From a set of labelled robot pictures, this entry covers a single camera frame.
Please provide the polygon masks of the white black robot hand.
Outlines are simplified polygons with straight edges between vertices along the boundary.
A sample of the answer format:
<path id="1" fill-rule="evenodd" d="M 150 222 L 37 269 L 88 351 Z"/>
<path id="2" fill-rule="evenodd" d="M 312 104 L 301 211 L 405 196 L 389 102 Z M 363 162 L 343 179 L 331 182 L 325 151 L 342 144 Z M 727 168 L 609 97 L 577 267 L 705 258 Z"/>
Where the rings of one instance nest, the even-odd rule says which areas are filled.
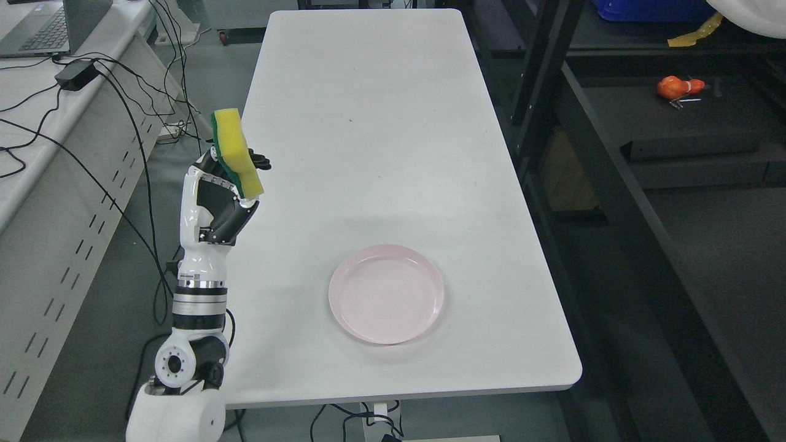
<path id="1" fill-rule="evenodd" d="M 239 173 L 217 147 L 192 163 L 181 199 L 177 293 L 219 296 L 227 292 L 227 257 L 259 206 Z"/>

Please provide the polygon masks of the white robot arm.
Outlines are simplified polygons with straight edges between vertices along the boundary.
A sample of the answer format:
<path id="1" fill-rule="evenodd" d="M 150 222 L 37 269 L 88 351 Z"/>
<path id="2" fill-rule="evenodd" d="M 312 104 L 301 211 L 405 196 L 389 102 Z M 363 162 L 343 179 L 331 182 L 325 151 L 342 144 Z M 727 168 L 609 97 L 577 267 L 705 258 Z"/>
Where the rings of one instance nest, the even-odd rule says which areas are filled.
<path id="1" fill-rule="evenodd" d="M 222 280 L 180 279 L 172 327 L 127 423 L 127 441 L 216 441 L 224 432 L 220 394 L 228 361 L 228 289 Z"/>

